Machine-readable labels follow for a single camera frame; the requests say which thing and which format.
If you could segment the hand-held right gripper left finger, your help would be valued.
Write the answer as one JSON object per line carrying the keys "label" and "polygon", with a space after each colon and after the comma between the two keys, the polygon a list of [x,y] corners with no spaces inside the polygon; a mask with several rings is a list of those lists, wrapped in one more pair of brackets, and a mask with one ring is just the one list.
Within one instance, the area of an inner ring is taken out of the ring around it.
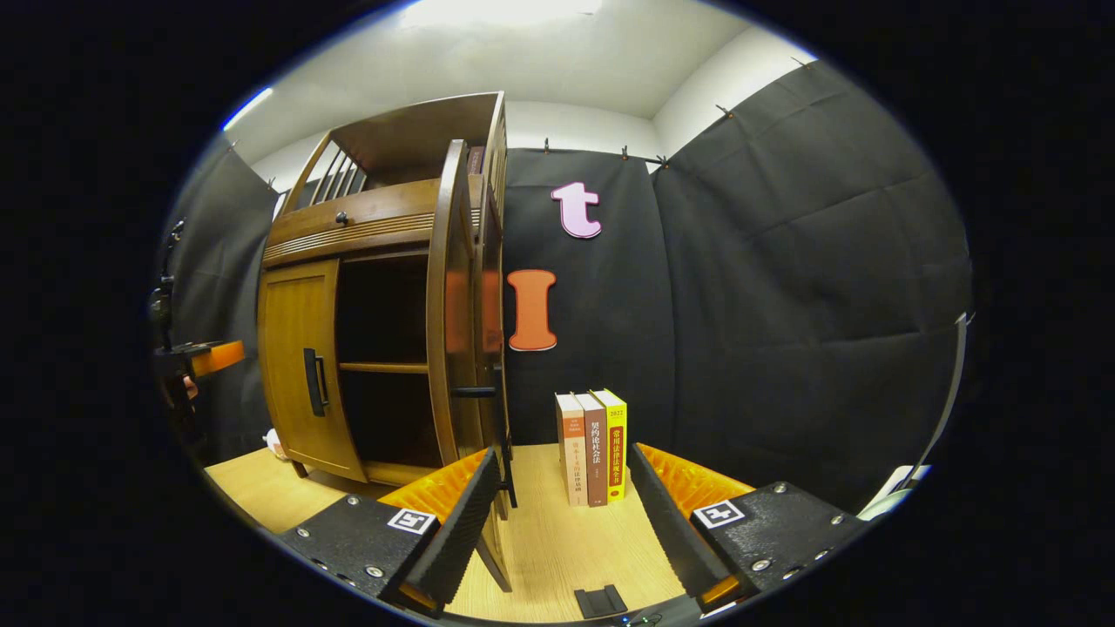
{"label": "hand-held right gripper left finger", "polygon": [[278,538],[376,602],[439,617],[502,488],[498,461],[495,448],[485,448],[390,495],[346,495]]}

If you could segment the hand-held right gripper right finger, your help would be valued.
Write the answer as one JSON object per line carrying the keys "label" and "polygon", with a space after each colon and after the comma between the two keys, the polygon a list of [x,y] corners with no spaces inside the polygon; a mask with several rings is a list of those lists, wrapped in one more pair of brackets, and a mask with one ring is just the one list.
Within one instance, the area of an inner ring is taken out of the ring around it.
{"label": "hand-held right gripper right finger", "polygon": [[773,594],[869,529],[792,483],[749,488],[642,443],[631,445],[629,472],[666,560],[701,610]]}

